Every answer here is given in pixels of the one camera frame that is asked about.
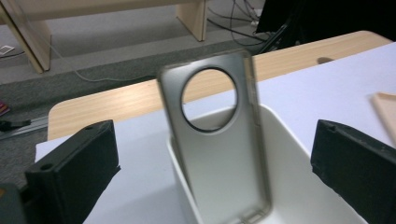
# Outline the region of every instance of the wooden board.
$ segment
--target wooden board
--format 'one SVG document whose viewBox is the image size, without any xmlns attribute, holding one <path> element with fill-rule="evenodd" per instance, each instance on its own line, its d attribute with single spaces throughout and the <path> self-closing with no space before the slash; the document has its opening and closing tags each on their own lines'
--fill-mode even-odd
<svg viewBox="0 0 396 224">
<path fill-rule="evenodd" d="M 341 35 L 289 49 L 253 57 L 258 80 L 281 76 L 318 64 L 318 58 L 340 59 L 391 43 L 390 40 L 367 31 Z M 196 92 L 189 100 L 227 91 L 217 78 L 197 80 Z M 57 104 L 49 112 L 48 139 L 77 132 L 82 127 L 104 119 L 130 119 L 163 108 L 156 80 L 146 81 L 111 91 L 79 97 Z"/>
<path fill-rule="evenodd" d="M 373 104 L 396 145 L 396 94 L 378 92 L 373 97 Z"/>
</svg>

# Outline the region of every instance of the white container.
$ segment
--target white container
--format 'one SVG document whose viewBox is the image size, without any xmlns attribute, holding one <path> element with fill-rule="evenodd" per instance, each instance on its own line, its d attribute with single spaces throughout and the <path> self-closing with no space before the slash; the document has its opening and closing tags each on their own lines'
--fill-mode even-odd
<svg viewBox="0 0 396 224">
<path fill-rule="evenodd" d="M 249 220 L 231 223 L 366 223 L 341 197 L 312 173 L 309 155 L 279 117 L 265 106 L 260 107 L 260 112 L 262 139 L 269 175 L 271 210 L 265 218 L 251 217 Z M 208 122 L 222 113 L 227 113 L 227 111 L 209 114 L 196 122 Z M 197 207 L 180 169 L 171 140 L 169 152 L 176 174 L 179 200 L 186 220 L 191 224 L 207 224 L 200 215 L 200 208 Z M 250 194 L 238 192 L 235 197 L 240 198 L 244 195 Z"/>
</svg>

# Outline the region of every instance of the black cable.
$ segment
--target black cable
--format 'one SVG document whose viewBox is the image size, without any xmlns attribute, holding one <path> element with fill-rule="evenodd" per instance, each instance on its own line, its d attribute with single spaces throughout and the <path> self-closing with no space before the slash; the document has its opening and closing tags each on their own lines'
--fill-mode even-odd
<svg viewBox="0 0 396 224">
<path fill-rule="evenodd" d="M 210 19 L 207 19 L 207 21 L 209 21 L 210 23 L 214 24 L 215 26 L 218 26 L 218 27 L 221 28 L 221 29 L 228 30 L 228 31 L 237 33 L 237 34 L 239 34 L 239 35 L 243 35 L 243 36 L 250 37 L 250 38 L 253 38 L 253 39 L 257 39 L 257 40 L 260 40 L 260 41 L 265 41 L 264 39 L 258 38 L 257 36 L 254 36 L 254 35 L 247 35 L 247 34 L 244 34 L 244 33 L 239 32 L 239 31 L 232 30 L 232 29 L 230 29 L 230 28 L 228 28 L 228 27 L 226 27 L 226 26 L 220 25 L 220 24 L 218 24 L 218 23 L 216 23 L 216 22 L 214 22 L 214 21 L 212 21 L 212 20 L 210 20 Z"/>
<path fill-rule="evenodd" d="M 239 8 L 239 10 L 245 14 L 245 16 L 249 17 L 251 20 L 256 21 L 256 19 L 254 19 L 249 12 L 246 12 L 244 9 L 241 8 L 241 6 L 239 6 L 239 4 L 236 2 L 236 0 L 233 0 L 233 7 L 237 6 Z"/>
<path fill-rule="evenodd" d="M 252 38 L 257 39 L 257 40 L 260 40 L 261 42 L 260 43 L 255 43 L 255 44 L 243 44 L 243 43 L 241 43 L 241 42 L 239 42 L 239 41 L 237 41 L 235 39 L 235 36 L 233 36 L 233 33 L 241 34 L 240 32 L 236 32 L 235 30 L 233 30 L 233 11 L 235 9 L 235 5 L 236 5 L 236 2 L 235 2 L 235 0 L 233 0 L 233 8 L 231 10 L 231 18 L 230 18 L 230 31 L 231 31 L 231 37 L 233 38 L 233 41 L 235 43 L 237 43 L 238 45 L 241 45 L 241 46 L 244 46 L 244 47 L 257 46 L 257 45 L 265 43 L 265 40 L 263 40 L 261 38 L 258 38 L 257 36 L 252 36 L 252 35 L 246 35 L 246 36 L 252 37 Z"/>
<path fill-rule="evenodd" d="M 228 20 L 229 20 L 229 19 L 231 18 L 231 17 L 223 16 L 223 15 L 221 15 L 221 14 L 219 14 L 219 13 L 213 11 L 210 7 L 208 7 L 207 10 L 209 10 L 211 13 L 213 13 L 213 14 L 215 14 L 216 16 L 221 17 L 221 18 L 223 18 L 223 19 L 228 19 Z M 251 22 L 251 20 L 242 19 L 242 18 L 233 18 L 233 19 L 234 19 L 234 20 L 237 20 L 237 21 L 248 21 L 248 22 Z"/>
<path fill-rule="evenodd" d="M 254 9 L 250 3 L 248 3 L 248 0 L 244 0 L 245 3 L 245 8 L 247 9 L 247 13 L 249 14 L 250 18 L 254 17 L 254 21 L 257 21 L 259 18 L 257 17 L 256 13 L 253 14 L 253 16 L 251 16 L 251 9 Z"/>
</svg>

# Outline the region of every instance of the black foam block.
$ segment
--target black foam block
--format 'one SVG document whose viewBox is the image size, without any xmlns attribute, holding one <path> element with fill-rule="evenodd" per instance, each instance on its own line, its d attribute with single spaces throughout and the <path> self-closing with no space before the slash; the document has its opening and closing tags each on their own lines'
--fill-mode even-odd
<svg viewBox="0 0 396 224">
<path fill-rule="evenodd" d="M 313 172 L 369 223 L 396 223 L 396 149 L 344 124 L 319 120 Z"/>
</svg>

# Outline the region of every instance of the circular hole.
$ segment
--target circular hole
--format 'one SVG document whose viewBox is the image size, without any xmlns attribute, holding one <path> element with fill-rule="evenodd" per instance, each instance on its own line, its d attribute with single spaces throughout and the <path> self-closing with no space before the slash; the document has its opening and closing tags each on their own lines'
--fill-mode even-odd
<svg viewBox="0 0 396 224">
<path fill-rule="evenodd" d="M 204 104 L 194 100 L 216 93 L 231 91 L 227 97 L 211 97 Z M 195 74 L 187 83 L 182 96 L 183 113 L 188 123 L 202 132 L 214 132 L 226 125 L 233 117 L 236 106 L 236 90 L 231 78 L 217 69 L 206 69 Z M 214 111 L 224 110 L 216 116 L 203 118 Z"/>
<path fill-rule="evenodd" d="M 45 164 L 45 165 L 42 165 L 41 167 L 40 167 L 40 170 L 42 170 L 42 171 L 46 171 L 46 170 L 49 170 L 50 168 L 52 167 L 52 164 Z"/>
</svg>

